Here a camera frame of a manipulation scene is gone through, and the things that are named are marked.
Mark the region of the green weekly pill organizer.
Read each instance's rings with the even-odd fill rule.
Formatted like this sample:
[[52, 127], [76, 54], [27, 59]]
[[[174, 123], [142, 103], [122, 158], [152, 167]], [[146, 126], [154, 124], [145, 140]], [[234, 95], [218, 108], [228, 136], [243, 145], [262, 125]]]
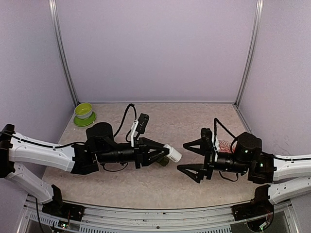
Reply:
[[163, 157], [162, 159], [157, 160], [157, 162], [161, 165], [161, 166], [166, 166], [169, 163], [169, 159], [167, 157]]

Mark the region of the small white pill bottle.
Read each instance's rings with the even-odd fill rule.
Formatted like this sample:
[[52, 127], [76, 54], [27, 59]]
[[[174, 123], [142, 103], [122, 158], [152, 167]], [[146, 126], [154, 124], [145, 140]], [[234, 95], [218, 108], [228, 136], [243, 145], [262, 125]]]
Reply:
[[164, 148], [167, 148], [169, 150], [169, 153], [166, 155], [168, 159], [170, 159], [174, 163], [178, 163], [181, 160], [182, 154], [179, 151], [177, 151], [174, 147], [171, 147], [170, 145], [166, 144], [164, 145]]

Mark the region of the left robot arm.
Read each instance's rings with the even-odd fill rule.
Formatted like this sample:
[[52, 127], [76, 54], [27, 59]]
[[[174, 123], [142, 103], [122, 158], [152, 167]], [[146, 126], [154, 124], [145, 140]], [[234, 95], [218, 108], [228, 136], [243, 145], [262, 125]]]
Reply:
[[23, 162], [54, 167], [77, 175], [99, 171], [99, 166], [133, 162], [137, 169], [169, 157], [173, 148], [169, 145], [140, 137], [149, 121], [147, 114], [136, 117], [131, 129], [131, 141], [115, 142], [111, 124], [99, 122], [86, 130], [86, 142], [65, 145], [28, 139], [17, 133], [12, 124], [0, 132], [0, 176], [16, 183], [32, 194], [44, 206], [58, 216], [68, 211], [61, 190], [47, 184], [29, 171]]

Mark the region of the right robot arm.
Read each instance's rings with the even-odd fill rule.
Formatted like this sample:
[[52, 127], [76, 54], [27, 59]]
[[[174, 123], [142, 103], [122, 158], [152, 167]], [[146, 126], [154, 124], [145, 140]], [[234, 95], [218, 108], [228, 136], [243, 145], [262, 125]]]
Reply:
[[200, 183], [210, 180], [218, 171], [234, 173], [236, 177], [247, 174], [248, 181], [258, 184], [254, 198], [248, 205], [252, 215], [258, 216], [268, 204], [304, 195], [311, 190], [311, 156], [281, 156], [263, 152], [262, 140], [243, 132], [235, 136], [229, 152], [221, 152], [217, 145], [217, 127], [221, 122], [214, 119], [214, 129], [201, 129], [201, 137], [185, 143], [186, 150], [204, 157], [202, 164], [178, 165], [177, 169]]

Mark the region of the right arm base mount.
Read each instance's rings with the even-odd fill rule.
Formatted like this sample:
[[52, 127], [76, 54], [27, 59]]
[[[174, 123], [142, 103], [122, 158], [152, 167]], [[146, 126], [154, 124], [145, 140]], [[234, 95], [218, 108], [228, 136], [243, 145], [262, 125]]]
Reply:
[[231, 207], [235, 221], [254, 218], [274, 212], [274, 206], [269, 201], [249, 202]]

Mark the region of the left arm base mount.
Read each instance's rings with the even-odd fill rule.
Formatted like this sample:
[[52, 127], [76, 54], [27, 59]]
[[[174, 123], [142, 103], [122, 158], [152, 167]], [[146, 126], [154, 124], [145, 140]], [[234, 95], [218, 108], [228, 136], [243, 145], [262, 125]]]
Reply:
[[61, 204], [51, 201], [43, 204], [42, 212], [65, 218], [67, 220], [82, 221], [82, 217], [85, 211], [85, 207], [82, 205], [62, 202]]

